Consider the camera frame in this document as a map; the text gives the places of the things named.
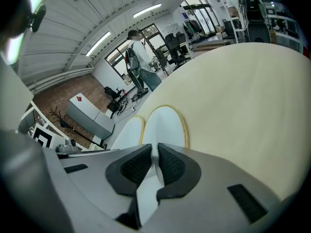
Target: floor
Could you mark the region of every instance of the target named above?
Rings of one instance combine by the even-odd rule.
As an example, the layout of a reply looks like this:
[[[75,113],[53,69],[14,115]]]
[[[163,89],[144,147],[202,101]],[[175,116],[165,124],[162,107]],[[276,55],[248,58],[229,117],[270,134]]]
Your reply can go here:
[[[168,72],[168,74],[171,74],[174,68],[175,68],[174,65],[169,65],[166,68],[166,71]],[[167,78],[166,74],[161,69],[157,71],[157,75],[159,76],[161,80],[164,80],[165,78]],[[136,92],[137,92],[137,89],[135,88],[133,91],[129,93],[128,98],[133,97],[136,94]],[[149,91],[140,100],[136,102],[132,102],[130,100],[128,105],[125,108],[125,111],[121,115],[118,116],[116,113],[113,115],[112,120],[115,121],[116,125],[115,125],[112,135],[104,141],[104,144],[105,143],[107,144],[107,149],[110,149],[112,147],[118,135],[120,134],[120,132],[126,125],[127,121],[136,115],[137,111],[140,109],[140,107],[146,101],[146,99],[150,96],[150,94],[151,94],[151,91]],[[97,136],[94,136],[93,141],[99,144],[101,142],[101,139]],[[95,144],[91,144],[89,148],[89,150],[99,150],[99,149],[100,148]]]

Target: table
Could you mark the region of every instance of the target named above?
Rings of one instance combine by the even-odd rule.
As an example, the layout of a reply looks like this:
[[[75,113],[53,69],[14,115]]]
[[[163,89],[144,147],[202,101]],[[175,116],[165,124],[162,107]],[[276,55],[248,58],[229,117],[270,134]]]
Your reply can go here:
[[[114,130],[115,122],[101,112],[82,93],[69,100],[67,114],[81,127],[100,139],[105,140]]]
[[[189,55],[190,55],[190,58],[193,59],[192,54],[191,54],[191,50],[190,50],[189,45],[187,44],[187,42],[183,42],[183,43],[180,44],[180,47],[183,47],[183,46],[186,46],[187,51],[188,51],[188,53],[189,53]],[[167,56],[169,56],[169,55],[170,55],[170,51],[166,51],[166,52],[164,53],[164,56],[165,56],[165,57],[167,57]]]
[[[274,44],[235,44],[182,65],[137,115],[147,120],[157,106],[174,106],[191,149],[228,159],[283,200],[310,166],[310,92],[311,62],[302,54]]]

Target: window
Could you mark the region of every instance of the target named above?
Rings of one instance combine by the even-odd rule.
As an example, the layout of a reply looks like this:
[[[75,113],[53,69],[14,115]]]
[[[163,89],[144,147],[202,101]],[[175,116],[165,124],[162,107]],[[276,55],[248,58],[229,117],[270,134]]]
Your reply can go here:
[[[127,75],[126,64],[125,64],[125,50],[127,49],[129,41],[123,42],[118,46],[111,54],[106,57],[106,61],[111,65],[111,67],[119,74],[119,76],[124,80]]]
[[[186,10],[191,11],[191,14],[193,14],[195,16],[195,20],[201,24],[206,34],[216,31],[215,25],[219,26],[219,22],[212,8],[207,3],[207,0],[185,0],[181,3],[181,5]]]
[[[159,32],[159,30],[156,28],[156,26],[153,24],[145,29],[142,30],[143,34],[145,35],[146,38],[156,34]]]
[[[189,5],[193,5],[193,4],[202,4],[202,2],[200,0],[186,0],[186,2]]]

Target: office chair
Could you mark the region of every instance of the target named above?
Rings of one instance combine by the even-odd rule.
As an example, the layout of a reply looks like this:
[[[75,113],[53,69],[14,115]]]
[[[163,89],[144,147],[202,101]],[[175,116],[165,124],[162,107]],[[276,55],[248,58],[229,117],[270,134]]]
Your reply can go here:
[[[225,45],[225,40],[235,40],[234,30],[232,28],[232,24],[230,21],[225,21],[225,33],[227,34],[227,36],[223,37],[224,45]]]
[[[179,41],[179,52],[183,55],[186,55],[188,53],[188,51],[184,51],[183,49],[181,49],[180,44],[186,42],[186,36],[184,33],[181,33],[180,31],[178,31],[176,33],[176,37],[178,38]]]
[[[167,74],[167,76],[169,75],[166,71],[166,66],[167,66],[167,59],[165,58],[164,54],[162,53],[162,51],[160,49],[156,49],[155,50],[155,56],[159,61],[159,66],[160,68]]]
[[[165,36],[165,41],[171,41],[174,39],[174,35],[173,33],[168,34],[167,36]]]
[[[111,97],[112,97],[112,99],[117,99],[117,98],[119,98],[120,97],[120,94],[121,94],[121,92],[122,92],[122,90],[118,90],[117,89],[117,93],[114,91],[114,90],[112,90],[110,87],[108,87],[108,86],[106,86],[105,88],[104,88],[104,91],[105,91],[105,93],[106,94],[108,94],[108,95],[110,95]]]
[[[173,70],[175,71],[176,69],[178,69],[183,61],[186,60],[184,55],[179,56],[178,54],[178,50],[179,50],[179,40],[177,37],[175,37],[173,40],[171,41],[167,41],[166,42],[166,46],[171,54],[171,60],[169,61],[170,64],[175,63],[177,66],[176,68]]]

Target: shelf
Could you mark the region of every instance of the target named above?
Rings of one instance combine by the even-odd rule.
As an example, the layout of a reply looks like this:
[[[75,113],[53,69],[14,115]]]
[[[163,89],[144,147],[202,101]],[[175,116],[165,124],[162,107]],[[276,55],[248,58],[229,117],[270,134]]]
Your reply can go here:
[[[287,35],[287,34],[280,33],[280,32],[276,32],[276,35],[281,36],[281,37],[284,37],[284,38],[287,38],[287,39],[290,39],[290,40],[293,40],[293,41],[298,42],[298,43],[301,44],[301,41],[300,41],[299,39],[297,39],[297,38],[295,38],[295,37],[292,37],[292,36],[289,36],[289,35]]]
[[[270,18],[276,18],[276,19],[282,19],[282,20],[288,20],[292,22],[297,22],[295,19],[292,19],[290,17],[283,17],[283,16],[277,16],[277,15],[268,15]]]
[[[243,31],[245,31],[246,30],[246,28],[245,29],[235,29],[234,31],[235,32],[243,32]]]

